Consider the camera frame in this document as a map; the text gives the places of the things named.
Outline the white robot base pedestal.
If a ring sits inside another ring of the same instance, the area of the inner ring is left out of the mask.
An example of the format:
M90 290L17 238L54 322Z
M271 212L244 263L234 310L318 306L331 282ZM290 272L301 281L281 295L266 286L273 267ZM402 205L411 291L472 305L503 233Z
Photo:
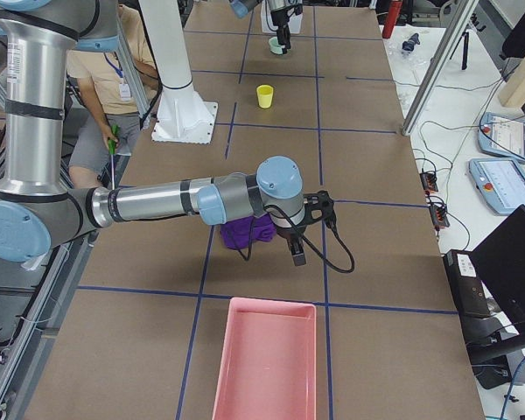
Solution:
M152 139L209 144L218 104L203 101L193 85L178 2L145 0L139 5L162 86Z

